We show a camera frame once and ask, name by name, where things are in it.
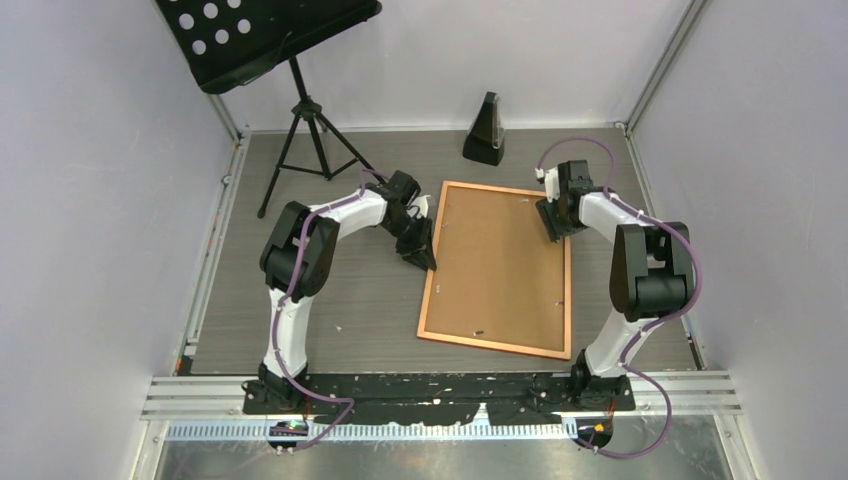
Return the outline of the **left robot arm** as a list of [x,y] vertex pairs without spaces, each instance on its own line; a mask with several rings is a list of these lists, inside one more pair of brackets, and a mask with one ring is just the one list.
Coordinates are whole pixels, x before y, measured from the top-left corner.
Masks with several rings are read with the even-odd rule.
[[353,193],[328,203],[291,201],[283,208],[260,255],[271,303],[269,342],[257,379],[243,386],[248,399],[271,404],[284,414],[305,405],[312,304],[329,278],[337,243],[372,227],[383,228],[395,239],[403,261],[423,271],[437,268],[427,197],[419,183],[400,170],[383,184],[363,182]]

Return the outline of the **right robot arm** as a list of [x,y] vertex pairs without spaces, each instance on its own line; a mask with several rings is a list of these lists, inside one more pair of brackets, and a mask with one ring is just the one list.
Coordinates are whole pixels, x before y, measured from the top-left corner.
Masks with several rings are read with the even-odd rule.
[[623,394],[630,362],[650,333],[694,300],[690,232],[682,222],[657,220],[596,186],[585,160],[537,166],[535,177],[545,189],[536,208],[551,241],[593,229],[612,244],[612,310],[572,365],[566,395],[580,408],[596,410]]

